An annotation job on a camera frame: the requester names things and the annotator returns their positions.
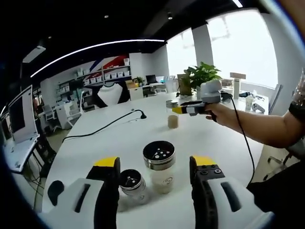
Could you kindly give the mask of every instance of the window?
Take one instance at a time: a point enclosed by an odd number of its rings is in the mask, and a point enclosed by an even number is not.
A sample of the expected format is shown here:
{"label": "window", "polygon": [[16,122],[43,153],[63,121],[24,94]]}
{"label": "window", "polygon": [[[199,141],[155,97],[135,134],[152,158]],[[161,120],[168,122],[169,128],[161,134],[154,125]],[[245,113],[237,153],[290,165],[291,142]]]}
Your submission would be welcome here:
{"label": "window", "polygon": [[275,88],[277,63],[269,30],[256,10],[241,10],[208,21],[214,65],[219,75],[246,74],[249,83]]}
{"label": "window", "polygon": [[189,66],[197,65],[193,33],[190,28],[169,39],[166,49],[170,75],[183,74]]}

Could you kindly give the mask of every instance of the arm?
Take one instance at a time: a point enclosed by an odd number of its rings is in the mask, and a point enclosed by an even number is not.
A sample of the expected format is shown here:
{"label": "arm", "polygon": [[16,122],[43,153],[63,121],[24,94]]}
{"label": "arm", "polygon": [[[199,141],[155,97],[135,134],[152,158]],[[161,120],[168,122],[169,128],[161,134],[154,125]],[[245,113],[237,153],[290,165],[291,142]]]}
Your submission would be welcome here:
{"label": "arm", "polygon": [[[242,132],[236,118],[235,110],[223,104],[209,104],[207,110],[216,115],[219,124],[231,128],[239,133]],[[304,124],[296,119],[289,111],[284,116],[259,115],[243,111],[237,111],[245,134],[263,144],[285,148],[304,134]]]}

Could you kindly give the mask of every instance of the potted plant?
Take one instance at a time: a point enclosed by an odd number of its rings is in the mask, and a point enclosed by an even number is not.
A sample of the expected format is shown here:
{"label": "potted plant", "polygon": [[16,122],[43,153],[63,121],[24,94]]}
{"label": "potted plant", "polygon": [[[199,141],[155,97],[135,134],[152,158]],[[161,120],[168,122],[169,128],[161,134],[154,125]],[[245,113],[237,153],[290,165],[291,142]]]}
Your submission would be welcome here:
{"label": "potted plant", "polygon": [[197,92],[197,99],[200,99],[200,86],[202,83],[210,80],[219,80],[221,77],[217,75],[220,72],[214,65],[208,65],[200,62],[200,66],[188,67],[185,74],[187,78],[183,79],[184,84],[188,84],[190,88]]}
{"label": "potted plant", "polygon": [[139,86],[144,85],[144,79],[143,79],[142,77],[136,77],[136,78],[133,79],[133,81],[134,81],[135,83],[138,83]]}

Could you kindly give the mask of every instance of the hand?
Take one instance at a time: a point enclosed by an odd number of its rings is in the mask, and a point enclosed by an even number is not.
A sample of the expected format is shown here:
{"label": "hand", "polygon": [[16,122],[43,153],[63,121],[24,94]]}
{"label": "hand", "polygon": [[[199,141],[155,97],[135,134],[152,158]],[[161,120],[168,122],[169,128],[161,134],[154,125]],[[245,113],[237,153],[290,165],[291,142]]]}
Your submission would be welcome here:
{"label": "hand", "polygon": [[[226,105],[223,105],[221,103],[218,104],[208,104],[205,107],[206,111],[211,111],[216,116],[216,122],[220,125],[226,125],[230,118],[231,109],[227,107]],[[207,115],[205,117],[208,120],[212,120],[211,115]]]}

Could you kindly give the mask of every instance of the round table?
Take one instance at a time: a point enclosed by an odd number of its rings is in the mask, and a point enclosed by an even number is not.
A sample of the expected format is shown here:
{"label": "round table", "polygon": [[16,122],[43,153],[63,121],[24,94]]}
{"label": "round table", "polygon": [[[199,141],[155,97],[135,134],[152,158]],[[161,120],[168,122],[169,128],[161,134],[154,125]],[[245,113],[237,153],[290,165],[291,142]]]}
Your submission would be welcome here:
{"label": "round table", "polygon": [[[169,141],[175,147],[177,160],[174,189],[166,195],[153,195],[146,205],[118,213],[118,228],[194,228],[195,215],[189,181],[191,155],[211,157],[226,177],[234,177],[246,186],[252,175],[252,164],[243,135],[206,120],[204,115],[180,115],[179,127],[169,129],[165,106],[165,101],[169,99],[179,100],[175,98],[175,93],[159,94],[84,113],[68,136],[91,133],[132,109],[142,109],[147,118],[139,119],[141,113],[135,112],[97,134],[65,140],[46,180],[42,212],[49,212],[53,208],[47,190],[54,180],[62,181],[67,187],[79,177],[86,178],[94,162],[109,156],[120,157],[121,171],[128,168],[138,170],[150,188],[142,150],[156,140]],[[244,110],[245,101],[235,100],[235,105],[237,109]],[[268,111],[267,98],[263,106]],[[248,142],[256,166],[263,145],[250,138]]]}

